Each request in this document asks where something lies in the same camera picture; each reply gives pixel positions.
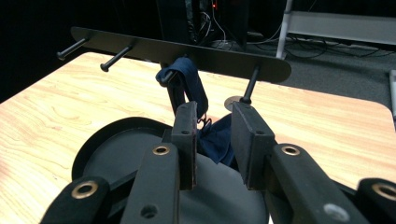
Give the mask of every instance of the wooden table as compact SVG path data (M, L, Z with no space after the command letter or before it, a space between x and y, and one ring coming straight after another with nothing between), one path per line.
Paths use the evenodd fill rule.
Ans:
M37 223L71 181L84 142L108 123L146 117L173 125L160 66L86 53L0 105L0 223ZM243 95L247 80L201 72L208 116L226 115L224 101ZM305 148L334 180L356 188L364 177L396 182L396 134L384 106L258 83L253 106L278 143Z

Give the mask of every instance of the black mounting plate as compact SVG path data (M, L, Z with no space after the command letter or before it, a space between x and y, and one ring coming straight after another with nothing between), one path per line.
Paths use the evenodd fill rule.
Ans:
M225 76L250 79L256 65L260 67L258 81L277 83L286 80L291 73L287 62L261 55L203 48L80 27L72 27L71 34L76 41L87 38L88 41L83 45L86 48L117 54L131 46L132 49L125 56L165 64L171 64L179 57L188 56L199 70Z

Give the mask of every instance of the screw hole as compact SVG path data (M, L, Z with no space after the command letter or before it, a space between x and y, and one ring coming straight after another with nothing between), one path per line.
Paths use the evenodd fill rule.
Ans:
M166 155L169 151L170 149L168 147L156 147L152 149L152 153L158 156Z
M84 199L93 195L98 190L98 185L94 181L86 181L78 184L72 191L75 199Z
M140 216L150 219L157 216L157 213L157 207L155 205L148 204L142 208L142 210L140 211Z
M300 155L300 150L296 147L282 147L282 151L290 156L298 156Z
M396 188L393 186L383 184L383 183L376 183L372 186L375 193L381 195L384 198L387 198L392 201L396 201Z
M87 193L92 190L92 186L82 186L81 188L78 189L78 193Z

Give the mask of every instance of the dark blue cloth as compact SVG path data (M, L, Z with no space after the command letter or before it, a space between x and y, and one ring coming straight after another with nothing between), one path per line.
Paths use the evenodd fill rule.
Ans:
M197 103L197 118L201 118L204 113L206 113L209 105L207 102L204 86L202 85L201 79L198 76L197 67L189 58L178 58L169 67L161 69L161 71L155 77L157 81L165 78L169 70L178 71L181 74L184 92L186 92L187 98L189 98L190 101L195 101ZM184 92L176 92L175 94L180 95L184 94Z
M207 157L215 163L230 166L233 161L231 147L231 114L215 123L207 123L198 132L198 139Z
M178 75L180 79L167 83L168 90L172 92L170 94L172 106L185 103L184 92L186 92L189 100L197 103L197 118L201 118L208 109L208 101L196 66L189 58L178 58L172 65L157 74L157 81L161 83L168 71L180 73ZM213 162L231 165L234 158L231 148L231 114L213 124L210 121L206 123L204 128L199 130L197 138L204 153Z

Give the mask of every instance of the cable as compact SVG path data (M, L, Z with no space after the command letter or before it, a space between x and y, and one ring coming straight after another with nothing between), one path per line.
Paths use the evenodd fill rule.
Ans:
M279 38L277 38L277 39L272 39L272 38L274 38L274 36L276 36L276 34L279 32L281 27L282 27L282 24L279 25L279 27L277 28L275 33L271 37L269 37L268 39L266 39L264 41L259 41L259 42L247 42L247 44L249 44L249 45L250 44L258 45L258 44L265 44L265 43L268 43L268 42L272 42L272 41L278 40Z
M319 54L317 54L317 55L312 55L312 56L299 56L299 55L296 55L296 54L291 53L290 50L288 50L288 49L285 49L285 51L286 51L289 55L291 55L291 56L293 56L293 57L296 57L296 58L301 58L301 59L313 59L313 58L317 58L318 56L320 56L320 55L326 53L326 50L323 50L321 53L319 53Z
M210 1L212 2L212 6L211 6L211 7L212 7L213 21L216 23L216 25L217 25L217 26L220 28L220 30L223 32L223 34L224 34L224 42L226 42L227 38L226 38L225 32L224 32L223 29L221 29L221 27L220 27L218 21L216 21L215 9L213 8L213 0L210 0Z
M264 50L264 51L274 51L276 49L263 49L262 47L260 47L260 45L254 45L256 48Z
M395 51L391 51L391 52L389 52L389 53L386 53L386 54L382 54L382 55L370 55L370 56L368 56L368 58L380 58L380 57L385 57L385 56L388 56L388 55L390 55L390 54L394 54L394 53L396 53Z
M318 1L318 0L315 0L314 3L312 3L311 7L308 9L308 12L311 11L312 7L315 5L315 3L316 3L317 1Z
M227 41L227 42L224 42L223 40L213 40L213 41L210 41L210 43L211 43L211 44L218 43L215 47L212 46L212 48L214 48L214 49L231 50L231 49L233 48L233 44L234 44L235 42L234 42L234 41ZM228 47L227 49L222 48L222 47L220 46L221 43L223 43L224 45L225 45L225 44L230 44L230 47Z
M295 36L295 37L292 36L291 39L292 39L294 42L298 43L299 46L302 47L303 49L313 49L313 50L319 49L319 48L323 49L323 46L318 46L317 43L306 43L306 42L300 40L300 39L299 39L298 37L296 37L296 36ZM357 58L365 58L365 57L385 57L385 56L388 56L388 55L394 53L394 52L389 52L389 53L382 54L382 55L373 55L373 54L379 52L381 49L359 49L359 48L352 48L352 47L342 47L342 46L339 46L339 45L341 45L341 43L337 43L337 44L334 44L334 45L329 45L328 43L326 43L326 40L325 40L324 38L322 39L322 42L324 43L325 49L326 49L327 51L329 51L329 52L336 53L336 54L339 54L339 55L357 57ZM345 51L342 51L342 50L338 50L337 48L339 48L339 49L370 50L371 52L365 53L365 54L357 54L357 53L349 53L349 52L345 52Z
M207 31L206 31L206 34L205 34L205 36L204 36L204 37L207 37L207 35L209 34L209 31L210 31L210 28L212 27L212 20L210 19L210 16L207 15L207 13L205 13L205 12L201 12L201 13L204 14L204 15L206 15L206 17L205 17L205 23L204 23L204 25L201 27L200 32L201 32L201 30L205 27L207 20L209 20L209 26L207 27Z

